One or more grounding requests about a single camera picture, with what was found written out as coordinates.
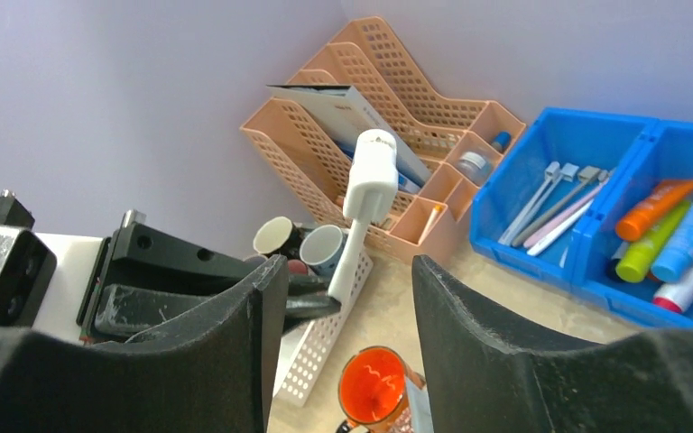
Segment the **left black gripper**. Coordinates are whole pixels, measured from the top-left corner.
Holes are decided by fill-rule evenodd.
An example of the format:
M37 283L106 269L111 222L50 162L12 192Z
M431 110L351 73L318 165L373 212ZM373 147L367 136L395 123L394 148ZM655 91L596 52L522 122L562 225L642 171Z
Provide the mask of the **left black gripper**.
M233 287L253 269L152 228L144 213L130 209L100 246L77 314L79 339L124 342ZM289 278L284 335L341 310L329 284L327 277Z

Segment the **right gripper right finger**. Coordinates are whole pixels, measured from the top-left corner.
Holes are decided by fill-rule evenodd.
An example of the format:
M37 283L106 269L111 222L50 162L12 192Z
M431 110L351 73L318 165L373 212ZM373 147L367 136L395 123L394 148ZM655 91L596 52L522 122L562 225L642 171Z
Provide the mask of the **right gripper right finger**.
M608 344L535 323L413 259L437 432L693 432L693 329Z

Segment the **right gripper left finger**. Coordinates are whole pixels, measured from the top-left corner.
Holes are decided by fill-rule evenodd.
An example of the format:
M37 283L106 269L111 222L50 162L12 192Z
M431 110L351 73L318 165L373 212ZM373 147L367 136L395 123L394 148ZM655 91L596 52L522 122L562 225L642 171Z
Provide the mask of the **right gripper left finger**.
M264 432L288 279L273 257L123 343L0 327L0 432Z

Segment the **orange translucent cup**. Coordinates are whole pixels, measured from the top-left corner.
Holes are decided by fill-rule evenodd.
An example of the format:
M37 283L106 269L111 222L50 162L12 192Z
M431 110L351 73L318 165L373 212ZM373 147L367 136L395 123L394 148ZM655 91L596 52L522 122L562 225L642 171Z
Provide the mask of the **orange translucent cup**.
M362 427L369 432L397 432L408 427L409 391L425 387L425 377L397 352L383 345L368 346L353 355L341 372L337 399L346 418L336 431Z

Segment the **white toothbrush with cap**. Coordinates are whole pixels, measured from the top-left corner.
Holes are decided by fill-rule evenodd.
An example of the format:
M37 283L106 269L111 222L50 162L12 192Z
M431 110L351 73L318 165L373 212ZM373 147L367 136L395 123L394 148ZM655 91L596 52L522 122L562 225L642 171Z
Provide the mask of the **white toothbrush with cap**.
M341 304L350 298L369 226L383 221L398 192L396 160L397 143L390 133L382 129L360 133L342 207L352 224L328 287L329 297Z

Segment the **beige grey toothbrush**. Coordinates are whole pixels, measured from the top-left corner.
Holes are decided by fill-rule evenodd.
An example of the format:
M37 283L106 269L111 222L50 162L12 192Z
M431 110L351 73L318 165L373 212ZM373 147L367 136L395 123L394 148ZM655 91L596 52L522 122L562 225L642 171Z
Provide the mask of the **beige grey toothbrush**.
M586 166L577 173L577 179L579 183L574 186L566 195L564 195L558 202L553 204L551 207L546 209L540 216L534 217L536 212L541 208L542 203L551 196L554 187L550 187L549 191L542 197L538 204L536 204L533 209L529 212L529 217L533 217L529 220L529 224L522 229L522 231L511 241L512 247L522 246L528 239L530 239L536 232L541 230L554 216L556 216L567 204L575 197L581 190L583 190L589 183L597 180L603 180L608 175L607 170L602 170L595 166Z

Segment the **white toothpaste tube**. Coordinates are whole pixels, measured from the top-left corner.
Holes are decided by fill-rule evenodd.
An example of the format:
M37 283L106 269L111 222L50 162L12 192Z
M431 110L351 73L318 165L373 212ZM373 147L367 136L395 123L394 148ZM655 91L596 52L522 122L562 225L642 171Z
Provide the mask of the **white toothpaste tube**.
M410 408L410 421L414 433L433 433L430 396L424 382L418 385L411 377L405 377L405 395Z

